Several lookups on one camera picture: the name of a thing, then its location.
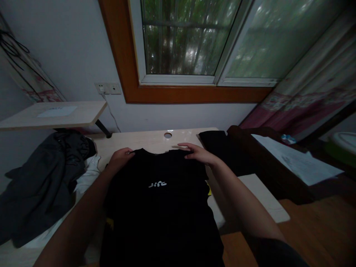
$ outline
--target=white paper sheet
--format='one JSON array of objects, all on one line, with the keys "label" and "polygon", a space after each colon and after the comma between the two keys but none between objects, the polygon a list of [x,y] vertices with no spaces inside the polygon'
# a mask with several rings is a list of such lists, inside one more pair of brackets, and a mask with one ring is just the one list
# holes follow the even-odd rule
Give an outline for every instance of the white paper sheet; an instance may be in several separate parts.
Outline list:
[{"label": "white paper sheet", "polygon": [[343,172],[340,169],[315,159],[308,154],[283,145],[269,137],[254,134],[252,134],[252,136],[308,186],[329,178],[337,178],[335,176]]},{"label": "white paper sheet", "polygon": [[289,221],[290,217],[267,187],[255,174],[239,176],[241,182],[255,195],[276,223]]},{"label": "white paper sheet", "polygon": [[37,115],[37,118],[47,118],[47,117],[60,117],[68,116],[71,114],[77,107],[76,106],[63,106],[63,107],[54,107],[47,109],[45,112]]}]

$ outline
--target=pink curtain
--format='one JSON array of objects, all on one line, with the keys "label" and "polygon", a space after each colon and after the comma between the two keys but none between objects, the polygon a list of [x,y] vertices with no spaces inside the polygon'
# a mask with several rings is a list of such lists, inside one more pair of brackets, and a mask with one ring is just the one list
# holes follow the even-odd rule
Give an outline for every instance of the pink curtain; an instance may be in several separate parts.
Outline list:
[{"label": "pink curtain", "polygon": [[356,98],[356,21],[346,11],[240,125],[295,135]]}]

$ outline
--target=wall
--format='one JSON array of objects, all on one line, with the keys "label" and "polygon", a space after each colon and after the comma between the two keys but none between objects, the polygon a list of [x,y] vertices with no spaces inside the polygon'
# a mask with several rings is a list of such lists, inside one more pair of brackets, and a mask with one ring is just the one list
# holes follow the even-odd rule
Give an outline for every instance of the wall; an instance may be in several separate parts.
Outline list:
[{"label": "wall", "polygon": [[[94,82],[118,82],[97,0],[0,0],[17,39],[38,59],[68,101],[102,100]],[[255,104],[140,105],[108,95],[123,132],[238,125]],[[100,120],[117,131],[108,109]]]},{"label": "wall", "polygon": [[[0,121],[31,105],[27,96],[0,69]],[[36,147],[52,132],[53,130],[0,132],[0,194],[10,182],[4,174],[21,167]]]},{"label": "wall", "polygon": [[356,133],[356,113],[349,116],[347,119],[340,122],[319,139],[327,141],[327,138],[336,132],[354,132]]}]

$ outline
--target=electrical outlet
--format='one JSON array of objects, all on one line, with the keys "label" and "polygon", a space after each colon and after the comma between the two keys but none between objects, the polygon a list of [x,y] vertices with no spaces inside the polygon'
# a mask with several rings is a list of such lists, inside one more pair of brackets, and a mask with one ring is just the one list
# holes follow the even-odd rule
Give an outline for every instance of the electrical outlet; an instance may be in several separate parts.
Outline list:
[{"label": "electrical outlet", "polygon": [[118,83],[108,83],[108,89],[112,95],[121,95],[120,86]]},{"label": "electrical outlet", "polygon": [[108,87],[106,86],[106,83],[94,83],[95,87],[100,95],[108,95],[110,92],[108,90]]}]

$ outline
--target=window glass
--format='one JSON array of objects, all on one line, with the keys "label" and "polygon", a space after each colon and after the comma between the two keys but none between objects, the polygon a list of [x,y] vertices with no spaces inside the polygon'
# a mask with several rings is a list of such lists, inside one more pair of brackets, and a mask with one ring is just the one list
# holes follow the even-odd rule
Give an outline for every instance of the window glass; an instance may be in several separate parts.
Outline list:
[{"label": "window glass", "polygon": [[263,0],[227,77],[285,77],[348,2]]},{"label": "window glass", "polygon": [[214,75],[241,0],[141,0],[147,74]]}]

